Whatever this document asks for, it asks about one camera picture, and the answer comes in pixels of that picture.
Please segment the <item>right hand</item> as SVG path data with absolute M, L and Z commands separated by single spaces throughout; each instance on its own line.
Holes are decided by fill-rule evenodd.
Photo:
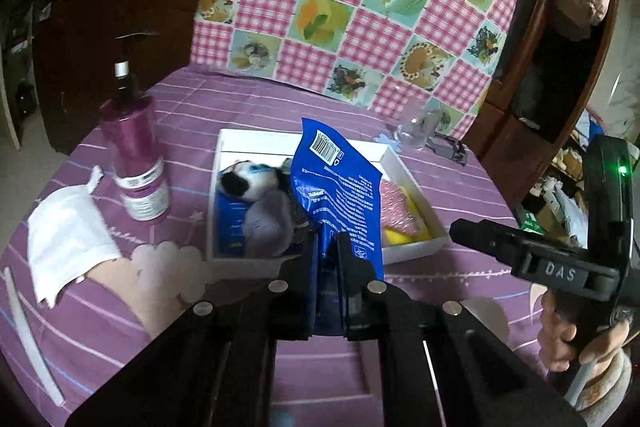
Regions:
M 552 291 L 546 291 L 542 295 L 541 306 L 541 329 L 537 336 L 539 358 L 549 372 L 565 372 L 574 361 L 578 361 L 580 365 L 593 362 L 591 377 L 599 377 L 611 365 L 616 353 L 622 349 L 629 336 L 629 322 L 623 319 L 612 329 L 591 340 L 582 351 L 578 351 L 574 345 L 578 333 L 577 326 L 556 312 Z

